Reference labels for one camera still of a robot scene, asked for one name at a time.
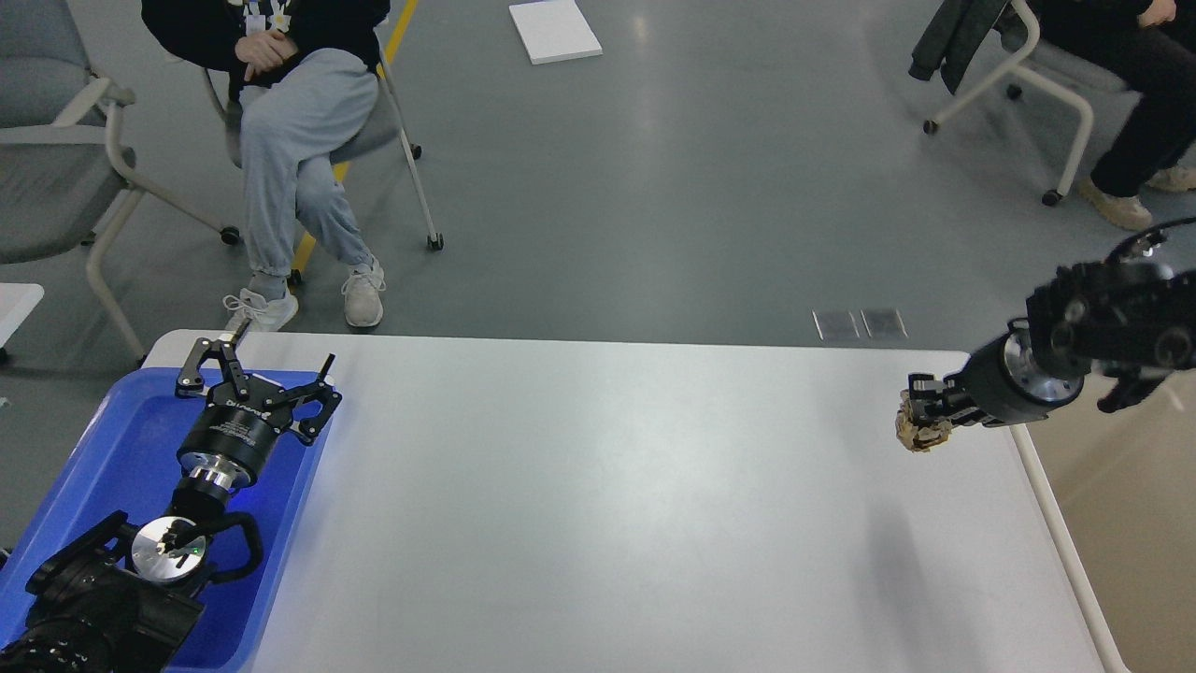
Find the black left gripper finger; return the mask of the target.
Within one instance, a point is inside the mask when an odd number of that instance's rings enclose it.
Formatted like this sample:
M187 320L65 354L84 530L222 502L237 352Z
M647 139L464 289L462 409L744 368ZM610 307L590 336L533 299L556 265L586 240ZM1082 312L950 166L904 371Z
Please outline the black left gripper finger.
M236 356L236 345L248 334L249 325L250 323L243 322L232 334L221 334L216 339L200 337L195 341L177 375L178 399L197 399L203 396L212 400L220 396L222 399L231 397L234 400L250 400L250 377ZM201 365L208 361L216 362L221 371L221 383L214 386L208 386L200 372Z
M332 420L332 414L343 399L343 394L328 380L334 361L335 354L329 353L312 383L305 383L303 386L293 388L281 388L277 392L277 414L280 414L280 418L286 417L282 429L291 432L303 446L312 446L321 438L321 432ZM313 404L313 402L318 405L316 412L307 417L300 417L295 412L297 409Z

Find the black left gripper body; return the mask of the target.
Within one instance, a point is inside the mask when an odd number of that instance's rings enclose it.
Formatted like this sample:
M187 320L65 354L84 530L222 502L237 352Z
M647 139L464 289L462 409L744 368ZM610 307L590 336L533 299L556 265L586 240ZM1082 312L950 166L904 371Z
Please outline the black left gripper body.
M222 489L254 487L274 448L288 434L286 417L277 414L280 383L250 377L250 400L206 399L193 430L177 451L182 475L206 479ZM300 417L316 412L310 404L295 410Z

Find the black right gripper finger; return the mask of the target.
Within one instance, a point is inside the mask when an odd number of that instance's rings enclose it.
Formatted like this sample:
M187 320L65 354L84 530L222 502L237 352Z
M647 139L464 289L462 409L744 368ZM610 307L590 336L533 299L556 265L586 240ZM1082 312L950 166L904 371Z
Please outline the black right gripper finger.
M948 420L945 383L930 372L911 372L905 388L905 418L913 426L936 426Z

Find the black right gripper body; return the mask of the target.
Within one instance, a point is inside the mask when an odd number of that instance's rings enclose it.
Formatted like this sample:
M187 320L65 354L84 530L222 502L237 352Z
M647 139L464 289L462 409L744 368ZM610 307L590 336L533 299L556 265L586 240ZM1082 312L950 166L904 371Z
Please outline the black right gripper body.
M1084 378L1060 378L1035 361L1029 329L1012 329L945 378L939 410L956 426L1026 424L1076 400Z

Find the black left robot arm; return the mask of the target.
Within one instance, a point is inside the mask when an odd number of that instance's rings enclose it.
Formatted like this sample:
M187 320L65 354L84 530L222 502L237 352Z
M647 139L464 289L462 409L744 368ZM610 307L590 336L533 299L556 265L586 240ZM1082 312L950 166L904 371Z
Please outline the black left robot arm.
M342 399L201 336L102 402L4 563L5 672L236 672L255 651Z

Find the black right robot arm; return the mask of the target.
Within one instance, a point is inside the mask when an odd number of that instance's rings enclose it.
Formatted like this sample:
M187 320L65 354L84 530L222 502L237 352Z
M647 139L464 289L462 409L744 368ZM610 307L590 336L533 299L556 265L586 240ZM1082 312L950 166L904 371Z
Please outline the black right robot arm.
M1092 372L1115 380L1098 400L1118 412L1151 396L1171 372L1192 369L1192 271L1152 261L1192 218L1128 235L1098 263L1061 265L1029 295L1021 318L974 351L962 371L914 372L902 392L897 438L911 451L946 442L954 427L1046 420L1076 400Z

